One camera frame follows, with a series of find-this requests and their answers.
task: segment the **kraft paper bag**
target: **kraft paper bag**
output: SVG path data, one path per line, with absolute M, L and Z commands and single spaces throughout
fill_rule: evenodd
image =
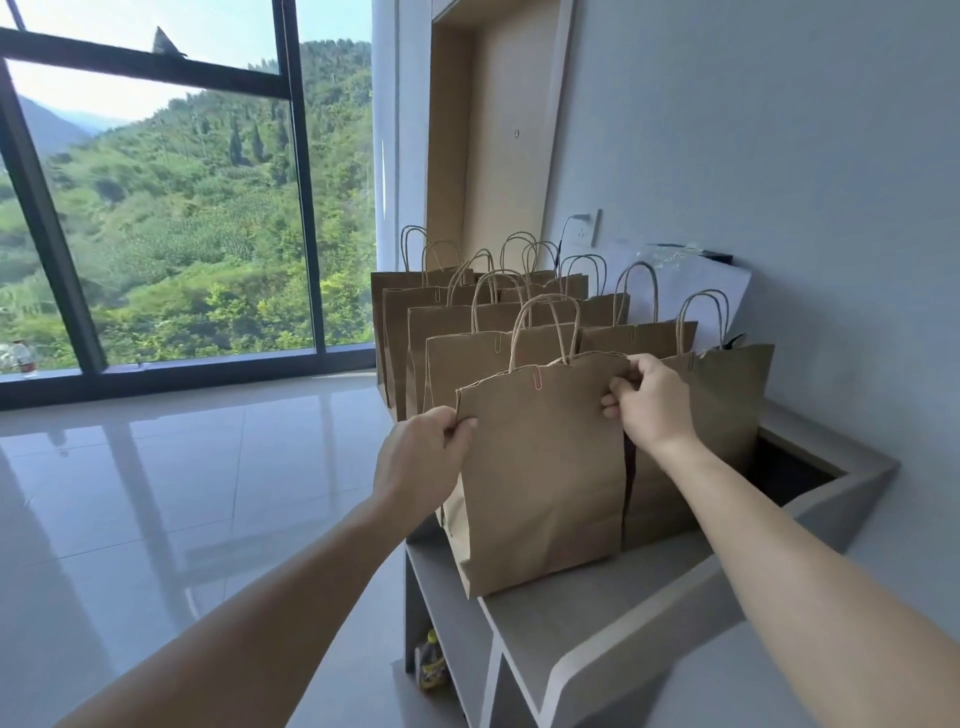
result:
M 630 310 L 630 295 L 613 293 L 594 296 L 577 303 L 581 328 L 612 326 L 626 322 L 627 311 Z M 576 318 L 577 308 L 574 307 L 573 301 L 557 301 L 554 305 L 562 324 L 568 324 Z M 531 309 L 531 317 L 533 319 L 531 326 L 535 327 L 547 326 L 553 322 L 550 306 L 545 303 L 535 305 Z
M 546 256 L 550 261 L 558 259 L 559 251 L 557 246 L 549 240 L 537 240 L 531 232 L 519 231 L 508 236 L 503 245 L 500 246 L 500 269 L 509 269 L 507 264 L 507 247 L 511 241 L 524 243 L 519 255 L 519 264 L 514 266 L 517 269 L 522 268 L 523 272 L 529 276 L 530 282 L 546 283 L 557 277 L 556 266 L 547 270 L 535 271 L 537 267 L 537 256 L 540 250 L 546 251 Z
M 629 368 L 607 352 L 519 368 L 511 356 L 457 391 L 458 419 L 478 424 L 443 521 L 468 597 L 620 550 L 623 430 L 599 401 Z
M 617 279 L 614 290 L 624 291 L 630 279 L 630 272 L 635 268 L 646 268 L 650 273 L 654 288 L 654 320 L 650 324 L 622 324 L 619 326 L 605 326 L 584 328 L 580 334 L 580 352 L 620 352 L 625 354 L 650 353 L 658 359 L 673 356 L 678 351 L 677 328 L 672 321 L 659 322 L 660 287 L 657 282 L 657 272 L 649 263 L 642 260 L 626 268 Z M 625 319 L 626 315 L 613 313 L 612 319 Z M 697 322 L 684 322 L 683 341 L 680 352 L 689 352 L 693 347 L 693 339 L 697 334 Z
M 500 330 L 513 326 L 520 310 L 519 303 L 482 303 L 481 294 L 491 294 L 493 280 L 512 271 L 491 271 L 480 277 L 474 286 L 471 305 L 447 305 L 411 308 L 407 330 L 409 346 L 406 368 L 406 417 L 428 409 L 426 402 L 426 342 L 431 336 Z
M 550 324 L 516 332 L 516 365 L 549 364 L 576 348 L 579 324 Z M 480 330 L 426 340 L 426 382 L 423 408 L 457 406 L 457 390 L 510 366 L 512 333 Z
M 535 271 L 535 273 L 546 273 L 546 271 Z M 589 288 L 589 276 L 579 273 L 561 279 L 551 279 L 544 283 L 536 283 L 531 279 L 527 281 L 525 286 L 506 288 L 500 291 L 500 301 L 503 303 L 522 303 L 521 298 L 527 301 L 544 293 L 560 293 L 582 301 L 589 296 Z
M 701 292 L 687 299 L 677 318 L 678 329 L 683 325 L 689 301 L 701 295 L 714 298 Z M 719 314 L 720 303 L 714 300 Z M 720 318 L 720 330 L 725 332 L 723 317 Z M 754 344 L 678 353 L 663 359 L 690 387 L 697 435 L 714 454 L 741 473 L 753 460 L 773 354 L 773 345 Z M 636 450 L 636 474 L 628 489 L 623 525 L 624 548 L 644 546 L 697 527 L 677 486 L 641 449 Z
M 573 266 L 579 260 L 585 260 L 593 264 L 593 272 L 596 274 L 596 295 L 603 296 L 607 292 L 607 260 L 597 253 L 578 253 L 576 255 L 568 255 L 560 262 L 560 267 L 557 269 L 560 273 L 560 277 L 564 277 L 564 266 L 566 267 L 566 275 L 573 275 Z M 603 274 L 601 276 L 600 266 L 603 266 Z
M 454 304 L 469 305 L 476 285 L 457 286 L 451 300 Z M 383 292 L 384 359 L 386 362 L 386 389 L 388 401 L 396 408 L 396 420 L 406 419 L 406 358 L 409 348 L 408 312 L 420 306 L 441 306 L 447 300 L 447 288 L 388 288 Z M 490 301 L 489 290 L 480 290 L 479 300 Z
M 426 235 L 423 228 L 414 225 L 406 226 L 400 234 L 400 253 L 403 258 L 403 271 L 374 271 L 370 273 L 370 295 L 373 314 L 373 343 L 376 352 L 376 382 L 383 384 L 386 381 L 387 362 L 386 362 L 386 337 L 383 329 L 383 291 L 387 288 L 421 288 L 425 285 L 447 285 L 454 278 L 457 267 L 439 268 L 438 270 L 426 271 L 426 266 L 421 265 L 420 271 L 410 270 L 410 258 L 407 253 L 407 245 L 410 233 L 420 231 Z M 433 250 L 443 241 L 428 243 L 423 248 L 421 260 L 425 261 L 427 252 Z M 462 272 L 464 283 L 473 283 L 473 271 L 465 270 Z M 389 399 L 389 388 L 385 390 L 387 394 L 387 405 L 392 406 Z

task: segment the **mountain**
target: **mountain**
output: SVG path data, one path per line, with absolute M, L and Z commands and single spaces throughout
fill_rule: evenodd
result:
M 20 108 L 27 121 L 30 136 L 34 138 L 40 158 L 64 151 L 75 144 L 83 144 L 92 134 L 77 124 L 62 119 L 49 109 L 25 96 L 19 96 Z
M 300 58 L 325 342 L 367 342 L 376 265 L 371 45 L 311 41 Z M 276 73 L 276 61 L 254 69 Z M 313 346 L 289 104 L 201 91 L 92 137 L 23 105 L 111 364 Z M 49 126 L 75 143 L 50 144 Z M 0 172 L 0 342 L 17 338 L 43 369 L 76 366 L 12 181 Z
M 131 123 L 130 119 L 118 119 L 112 116 L 101 116 L 89 111 L 76 111 L 71 109 L 54 109 L 44 104 L 40 104 L 45 109 L 52 111 L 61 119 L 66 119 L 71 124 L 83 129 L 85 132 L 96 136 L 98 133 L 108 132 L 117 127 L 124 127 Z

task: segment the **bottle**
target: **bottle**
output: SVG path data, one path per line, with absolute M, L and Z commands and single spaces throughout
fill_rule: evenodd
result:
M 446 658 L 440 649 L 437 633 L 430 630 L 426 644 L 414 650 L 414 667 L 417 670 L 417 685 L 422 691 L 433 690 L 445 685 L 450 679 L 446 669 Z
M 23 339 L 13 339 L 13 358 L 23 376 L 36 376 L 36 357 Z

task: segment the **glass window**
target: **glass window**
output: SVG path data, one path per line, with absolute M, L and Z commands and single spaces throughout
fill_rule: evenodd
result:
M 313 346 L 289 104 L 10 67 L 110 364 Z
M 31 33 L 276 73 L 270 0 L 18 0 Z M 9 11 L 4 25 L 13 27 Z
M 78 366 L 4 165 L 0 170 L 0 374 L 31 376 L 36 371 L 31 362 L 40 371 Z
M 371 0 L 297 7 L 324 336 L 328 346 L 372 341 L 373 209 Z
M 16 29 L 16 23 L 13 22 L 13 14 L 10 12 L 10 6 L 7 3 L 0 4 L 0 28 Z

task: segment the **glossy floor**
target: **glossy floor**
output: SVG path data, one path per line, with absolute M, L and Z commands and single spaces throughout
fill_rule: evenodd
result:
M 369 492 L 373 375 L 0 414 L 0 716 L 46 728 Z M 377 573 L 292 726 L 401 725 L 403 562 Z

